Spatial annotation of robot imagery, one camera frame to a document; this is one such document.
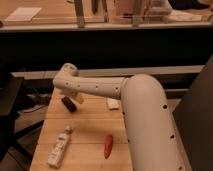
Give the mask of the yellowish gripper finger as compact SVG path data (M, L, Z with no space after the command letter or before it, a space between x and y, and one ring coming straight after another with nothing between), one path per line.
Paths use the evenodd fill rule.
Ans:
M77 101L78 103L82 104L84 102L83 96L80 93L77 93L74 96L74 100Z

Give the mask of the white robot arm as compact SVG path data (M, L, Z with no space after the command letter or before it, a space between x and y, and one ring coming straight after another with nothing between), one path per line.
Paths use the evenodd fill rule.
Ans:
M68 96L82 92L121 101L134 171L185 171L165 91L154 77L80 77L66 63L53 85Z

